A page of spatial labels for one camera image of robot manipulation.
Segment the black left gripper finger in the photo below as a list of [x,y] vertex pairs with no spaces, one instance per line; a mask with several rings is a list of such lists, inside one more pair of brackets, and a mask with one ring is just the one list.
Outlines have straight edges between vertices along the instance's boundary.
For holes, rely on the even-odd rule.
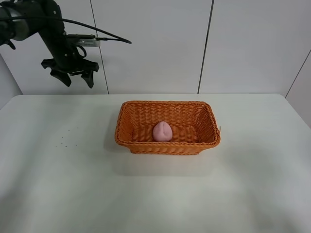
[[67,73],[60,72],[58,70],[52,69],[50,75],[61,81],[64,85],[70,86],[71,79],[69,78]]
[[94,80],[93,80],[94,71],[84,71],[81,75],[81,78],[86,82],[89,88],[93,88]]

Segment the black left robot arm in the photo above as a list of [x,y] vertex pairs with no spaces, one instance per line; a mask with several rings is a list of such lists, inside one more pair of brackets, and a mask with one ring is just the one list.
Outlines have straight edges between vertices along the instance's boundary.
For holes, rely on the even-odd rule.
[[93,74],[98,72],[96,62],[85,59],[86,50],[79,45],[94,35],[67,34],[60,6],[53,0],[4,0],[0,3],[0,43],[15,49],[12,43],[39,34],[52,55],[41,62],[50,75],[66,86],[71,76],[79,75],[89,88],[94,86]]

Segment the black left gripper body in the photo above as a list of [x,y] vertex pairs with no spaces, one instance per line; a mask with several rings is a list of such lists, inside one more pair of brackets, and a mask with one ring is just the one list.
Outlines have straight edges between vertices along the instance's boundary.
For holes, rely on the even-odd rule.
[[99,70],[98,63],[86,60],[79,54],[77,47],[68,41],[64,29],[46,27],[40,31],[40,37],[52,55],[51,59],[42,61],[43,68],[51,68],[70,75]]

